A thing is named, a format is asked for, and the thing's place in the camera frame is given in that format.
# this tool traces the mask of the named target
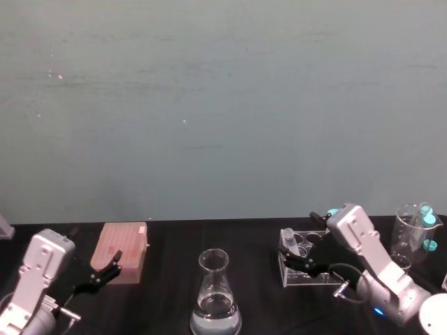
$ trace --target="black table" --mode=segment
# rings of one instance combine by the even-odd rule
[[[389,245],[394,217],[373,217],[381,241]],[[12,241],[0,241],[0,297],[14,290],[17,270],[31,236],[44,228],[78,233],[75,259],[89,262],[102,223],[21,225]],[[317,230],[308,218],[218,221],[151,221],[149,251],[139,285],[108,285],[97,295],[80,295],[68,307],[82,315],[69,334],[188,334],[191,309],[201,282],[198,256],[222,248],[230,257],[228,280],[242,313],[245,334],[422,334],[416,323],[399,328],[372,312],[332,297],[334,286],[282,288],[272,251],[279,229]],[[430,292],[439,291],[447,270],[447,232],[439,247],[410,275]],[[56,334],[66,327],[60,320]]]

